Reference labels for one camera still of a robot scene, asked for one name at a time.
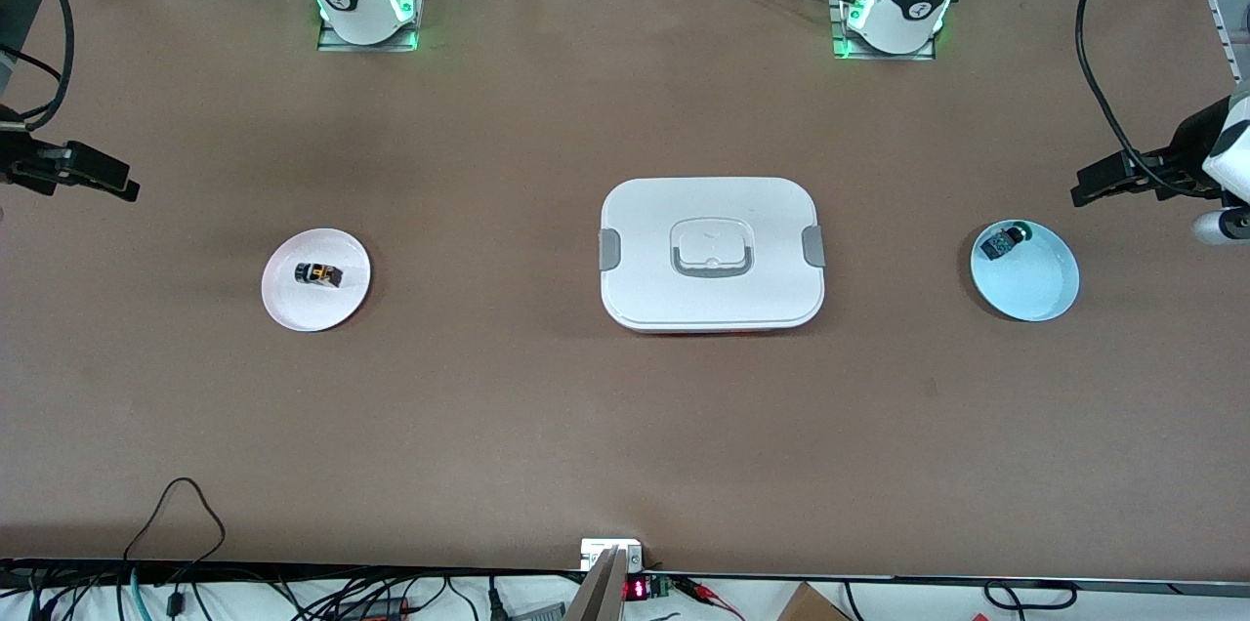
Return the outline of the white box with grey latches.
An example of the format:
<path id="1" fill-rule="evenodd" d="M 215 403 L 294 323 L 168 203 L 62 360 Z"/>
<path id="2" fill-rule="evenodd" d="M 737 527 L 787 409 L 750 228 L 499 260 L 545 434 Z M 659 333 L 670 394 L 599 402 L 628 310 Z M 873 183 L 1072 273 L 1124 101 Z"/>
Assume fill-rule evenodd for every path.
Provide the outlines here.
<path id="1" fill-rule="evenodd" d="M 635 177 L 600 211 L 600 297 L 638 332 L 801 326 L 825 267 L 812 196 L 786 177 Z"/>

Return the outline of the light blue round plate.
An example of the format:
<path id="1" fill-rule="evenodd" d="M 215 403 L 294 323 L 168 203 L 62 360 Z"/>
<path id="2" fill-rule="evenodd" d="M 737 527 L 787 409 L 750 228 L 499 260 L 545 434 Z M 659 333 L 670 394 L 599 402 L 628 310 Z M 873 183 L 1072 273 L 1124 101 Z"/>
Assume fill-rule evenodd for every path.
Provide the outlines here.
<path id="1" fill-rule="evenodd" d="M 988 261 L 979 242 L 1012 222 L 1026 222 L 1034 230 L 1032 237 L 1005 257 Z M 969 270 L 979 295 L 992 310 L 1022 322 L 1051 321 L 1066 314 L 1081 286 L 1080 267 L 1068 242 L 1052 229 L 1018 217 L 988 225 L 978 234 L 969 252 Z"/>

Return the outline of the pale pink round plate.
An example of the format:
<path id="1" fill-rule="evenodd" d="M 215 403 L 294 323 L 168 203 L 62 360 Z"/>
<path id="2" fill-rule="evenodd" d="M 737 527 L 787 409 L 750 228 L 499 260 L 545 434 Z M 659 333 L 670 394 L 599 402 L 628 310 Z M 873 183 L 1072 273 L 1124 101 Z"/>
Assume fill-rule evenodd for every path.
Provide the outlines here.
<path id="1" fill-rule="evenodd" d="M 295 282 L 298 264 L 326 264 L 342 269 L 341 287 Z M 352 319 L 371 290 L 369 252 L 349 232 L 314 227 L 298 232 L 278 246 L 262 272 L 262 306 L 272 321 L 296 332 L 321 332 Z"/>

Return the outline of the black power adapter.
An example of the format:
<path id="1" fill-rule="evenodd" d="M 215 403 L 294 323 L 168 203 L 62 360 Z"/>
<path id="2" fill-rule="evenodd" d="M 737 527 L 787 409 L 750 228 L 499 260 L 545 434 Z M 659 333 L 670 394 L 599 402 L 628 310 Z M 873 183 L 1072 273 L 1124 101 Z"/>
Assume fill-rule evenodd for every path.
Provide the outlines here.
<path id="1" fill-rule="evenodd" d="M 331 621 L 408 621 L 411 604 L 402 596 L 371 596 L 349 600 L 332 609 Z"/>

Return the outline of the brown cardboard piece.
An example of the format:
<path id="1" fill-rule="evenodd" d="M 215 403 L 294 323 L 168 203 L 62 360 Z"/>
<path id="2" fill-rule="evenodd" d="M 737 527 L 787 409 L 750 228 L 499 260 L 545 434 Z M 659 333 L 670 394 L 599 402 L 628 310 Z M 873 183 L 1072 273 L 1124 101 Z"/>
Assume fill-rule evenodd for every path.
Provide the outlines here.
<path id="1" fill-rule="evenodd" d="M 854 621 L 826 595 L 808 582 L 800 582 L 778 612 L 776 621 Z"/>

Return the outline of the blue switch with green button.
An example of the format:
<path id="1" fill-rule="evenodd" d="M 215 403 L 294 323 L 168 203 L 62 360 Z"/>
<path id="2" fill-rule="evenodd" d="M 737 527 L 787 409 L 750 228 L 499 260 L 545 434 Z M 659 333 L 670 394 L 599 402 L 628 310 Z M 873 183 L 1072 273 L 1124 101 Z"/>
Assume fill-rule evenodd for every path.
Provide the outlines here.
<path id="1" fill-rule="evenodd" d="M 1012 252 L 1014 247 L 1030 241 L 1034 230 L 1026 222 L 1012 222 L 1008 226 L 998 227 L 988 234 L 979 242 L 979 250 L 988 261 L 996 261 Z"/>

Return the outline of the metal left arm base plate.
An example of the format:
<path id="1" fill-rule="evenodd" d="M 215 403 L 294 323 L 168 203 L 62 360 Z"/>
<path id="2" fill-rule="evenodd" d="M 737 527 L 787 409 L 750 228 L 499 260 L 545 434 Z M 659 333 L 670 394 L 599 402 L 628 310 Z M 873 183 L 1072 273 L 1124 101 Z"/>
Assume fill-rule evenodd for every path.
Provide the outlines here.
<path id="1" fill-rule="evenodd" d="M 925 41 L 909 52 L 881 50 L 856 29 L 871 16 L 874 7 L 879 7 L 881 12 L 898 12 L 898 7 L 894 7 L 892 2 L 882 0 L 829 0 L 832 52 L 836 57 L 864 61 L 931 61 L 935 57 L 935 42 L 938 42 L 938 32 L 942 27 L 945 7 L 940 7 L 936 16 L 925 21 L 906 21 L 902 17 L 896 17 L 892 22 L 888 22 L 888 34 L 902 32 L 910 37 L 916 37 L 919 32 L 925 35 Z"/>

